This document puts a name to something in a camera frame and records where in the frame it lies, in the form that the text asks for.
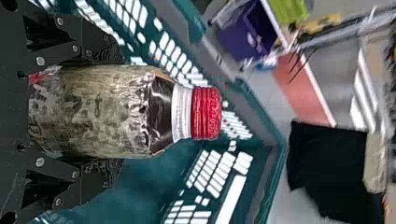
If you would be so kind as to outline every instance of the red jar lid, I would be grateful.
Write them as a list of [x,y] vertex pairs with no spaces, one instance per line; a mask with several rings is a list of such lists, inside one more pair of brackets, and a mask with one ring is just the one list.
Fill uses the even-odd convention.
[[221,96],[216,88],[196,87],[192,91],[191,136],[195,140],[213,140],[220,134]]

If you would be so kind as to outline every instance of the plastic wrap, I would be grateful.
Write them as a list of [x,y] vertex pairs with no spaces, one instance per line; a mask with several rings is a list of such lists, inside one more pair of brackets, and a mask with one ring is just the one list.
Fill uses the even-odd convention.
[[53,156],[149,158],[173,142],[174,83],[149,66],[53,67],[30,78],[31,140]]

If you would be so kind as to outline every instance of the green shopping basket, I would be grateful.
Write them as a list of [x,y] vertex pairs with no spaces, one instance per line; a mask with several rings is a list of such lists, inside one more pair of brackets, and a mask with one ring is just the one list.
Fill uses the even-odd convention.
[[[101,215],[106,213],[106,209],[114,214],[112,220],[120,222],[118,218],[122,218],[125,223],[221,223],[221,220],[266,223],[286,158],[286,141],[246,83],[217,76],[216,60],[206,57],[202,47],[208,32],[206,22],[190,0],[32,1],[48,10],[72,13],[95,23],[117,39],[129,63],[161,67],[186,87],[218,86],[223,103],[227,105],[220,139],[195,144],[187,141],[176,144],[163,157],[150,161],[127,161],[116,187],[72,212],[57,213],[58,219],[65,217],[72,223],[98,223],[109,219]],[[257,120],[255,129],[244,122],[247,117]],[[181,158],[177,165],[172,161],[174,157]],[[130,179],[139,179],[132,176],[139,175],[134,171],[151,169],[158,164],[163,165],[159,169],[161,172],[152,174],[162,185],[156,198],[158,202],[151,199],[146,203],[152,204],[136,216],[119,217],[120,211],[128,210],[123,207],[128,204],[114,206],[115,198],[131,198],[131,206],[145,203],[141,198],[136,199],[136,195],[128,195],[131,193],[128,191]],[[168,166],[175,168],[169,168],[166,174],[171,182],[161,177]],[[229,195],[235,190],[239,191],[238,197],[230,199]],[[194,206],[193,211],[186,210]],[[222,212],[230,206],[233,209]],[[199,217],[201,212],[206,212],[206,217]],[[49,221],[53,214],[38,217],[35,222]]]

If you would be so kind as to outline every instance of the yellow item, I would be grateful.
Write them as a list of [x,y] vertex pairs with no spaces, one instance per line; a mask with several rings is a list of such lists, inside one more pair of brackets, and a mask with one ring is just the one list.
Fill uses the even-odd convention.
[[342,20],[341,14],[330,14],[314,21],[298,22],[297,29],[300,31],[300,34],[313,35],[322,31],[327,26],[340,24]]

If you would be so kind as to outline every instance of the black garment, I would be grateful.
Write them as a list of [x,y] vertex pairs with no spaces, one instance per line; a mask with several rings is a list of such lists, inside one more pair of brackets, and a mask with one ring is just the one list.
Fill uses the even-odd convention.
[[378,197],[362,181],[367,133],[293,122],[291,190],[305,188],[321,216],[352,224],[383,223]]

